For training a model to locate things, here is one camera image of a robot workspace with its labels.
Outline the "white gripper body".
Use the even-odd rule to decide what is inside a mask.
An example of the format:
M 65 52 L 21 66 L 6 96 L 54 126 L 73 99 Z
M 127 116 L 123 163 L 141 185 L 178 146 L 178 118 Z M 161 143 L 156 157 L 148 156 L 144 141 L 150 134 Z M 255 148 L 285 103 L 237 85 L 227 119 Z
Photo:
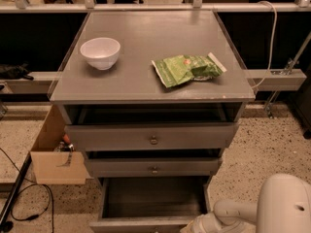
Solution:
M 221 233 L 224 217 L 215 213 L 197 216 L 180 230 L 180 233 Z

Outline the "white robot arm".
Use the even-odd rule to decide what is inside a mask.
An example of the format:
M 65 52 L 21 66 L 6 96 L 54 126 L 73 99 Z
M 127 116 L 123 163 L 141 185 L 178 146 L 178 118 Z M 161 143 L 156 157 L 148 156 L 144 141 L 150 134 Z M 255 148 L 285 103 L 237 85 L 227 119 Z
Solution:
M 197 216 L 180 233 L 242 233 L 245 223 L 256 233 L 311 233 L 311 185 L 275 174 L 263 183 L 257 203 L 219 200 L 211 213 Z

